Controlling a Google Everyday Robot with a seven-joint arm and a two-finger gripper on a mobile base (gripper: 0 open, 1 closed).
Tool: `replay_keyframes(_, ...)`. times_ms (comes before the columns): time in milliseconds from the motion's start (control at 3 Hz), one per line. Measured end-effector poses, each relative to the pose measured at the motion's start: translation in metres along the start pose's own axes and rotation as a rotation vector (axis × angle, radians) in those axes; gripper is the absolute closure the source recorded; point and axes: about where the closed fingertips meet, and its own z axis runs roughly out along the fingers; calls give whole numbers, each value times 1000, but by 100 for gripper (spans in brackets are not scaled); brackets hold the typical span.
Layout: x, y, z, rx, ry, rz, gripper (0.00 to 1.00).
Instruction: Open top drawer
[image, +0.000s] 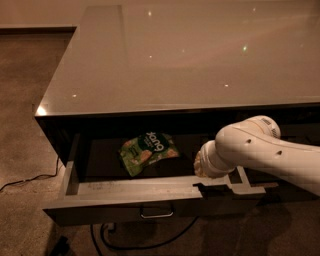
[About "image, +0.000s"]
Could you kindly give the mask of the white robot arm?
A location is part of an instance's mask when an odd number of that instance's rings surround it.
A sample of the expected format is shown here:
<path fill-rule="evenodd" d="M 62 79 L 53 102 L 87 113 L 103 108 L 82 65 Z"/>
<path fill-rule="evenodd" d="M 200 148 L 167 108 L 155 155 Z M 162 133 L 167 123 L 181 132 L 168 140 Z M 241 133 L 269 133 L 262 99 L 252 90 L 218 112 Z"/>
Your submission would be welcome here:
<path fill-rule="evenodd" d="M 281 139 L 280 128 L 268 116 L 254 116 L 220 129 L 202 145 L 195 174 L 220 178 L 241 166 L 279 177 L 320 195 L 320 148 Z"/>

